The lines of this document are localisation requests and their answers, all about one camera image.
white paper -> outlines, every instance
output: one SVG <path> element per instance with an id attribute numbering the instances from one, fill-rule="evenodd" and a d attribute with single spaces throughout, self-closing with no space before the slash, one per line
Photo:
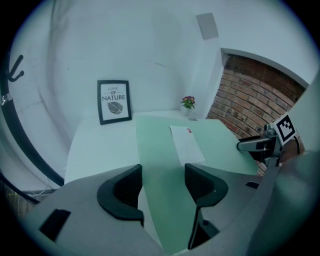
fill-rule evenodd
<path id="1" fill-rule="evenodd" d="M 175 149 L 178 153 L 181 166 L 185 164 L 206 163 L 192 130 L 185 126 L 170 125 Z"/>
<path id="2" fill-rule="evenodd" d="M 282 146 L 297 134 L 297 130 L 293 125 L 288 112 L 274 120 L 270 126 L 275 130 Z"/>

small vase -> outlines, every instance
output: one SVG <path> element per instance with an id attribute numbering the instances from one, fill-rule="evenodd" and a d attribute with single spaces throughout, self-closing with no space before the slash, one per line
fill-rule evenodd
<path id="1" fill-rule="evenodd" d="M 180 108 L 180 112 L 185 116 L 185 117 L 189 117 L 192 113 L 192 109 L 191 108 L 186 108 L 183 105 Z"/>

table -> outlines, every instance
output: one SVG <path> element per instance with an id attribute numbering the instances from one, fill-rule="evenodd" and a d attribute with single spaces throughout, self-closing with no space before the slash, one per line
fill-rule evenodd
<path id="1" fill-rule="evenodd" d="M 188 244 L 195 204 L 184 185 L 169 125 L 188 126 L 194 131 L 208 166 L 245 174 L 257 172 L 255 161 L 236 149 L 237 138 L 219 120 L 189 121 L 179 111 L 140 112 L 134 113 L 131 121 L 107 125 L 100 125 L 97 117 L 83 120 L 69 151 L 65 184 L 141 164 L 143 188 L 138 208 L 144 213 L 144 229 L 167 253 L 176 253 Z"/>
<path id="2" fill-rule="evenodd" d="M 113 169 L 139 164 L 136 118 L 157 116 L 187 119 L 180 111 L 133 113 L 131 121 L 100 125 L 98 117 L 79 124 L 68 154 L 64 184 Z"/>
<path id="3" fill-rule="evenodd" d="M 196 204 L 186 185 L 170 125 L 189 127 L 208 167 L 256 175 L 258 166 L 220 120 L 138 116 L 136 138 L 148 209 L 164 251 L 185 250 L 192 233 Z"/>

leaf illustration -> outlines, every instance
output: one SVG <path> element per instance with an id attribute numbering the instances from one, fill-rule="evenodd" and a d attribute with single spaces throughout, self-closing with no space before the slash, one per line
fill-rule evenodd
<path id="1" fill-rule="evenodd" d="M 112 114 L 119 115 L 122 112 L 122 105 L 119 102 L 108 102 L 108 108 Z"/>

floor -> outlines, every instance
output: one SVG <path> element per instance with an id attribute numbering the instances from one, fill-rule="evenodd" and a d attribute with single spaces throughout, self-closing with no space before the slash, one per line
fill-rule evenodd
<path id="1" fill-rule="evenodd" d="M 36 204 L 32 204 L 26 201 L 22 196 L 16 194 L 7 186 L 4 187 L 5 197 L 7 199 L 7 203 L 12 210 L 12 213 L 16 215 L 18 219 L 23 219 L 24 216 L 30 212 Z M 37 199 L 38 201 L 42 202 L 45 200 L 53 191 L 48 190 L 45 191 L 43 194 L 36 195 L 33 198 Z"/>

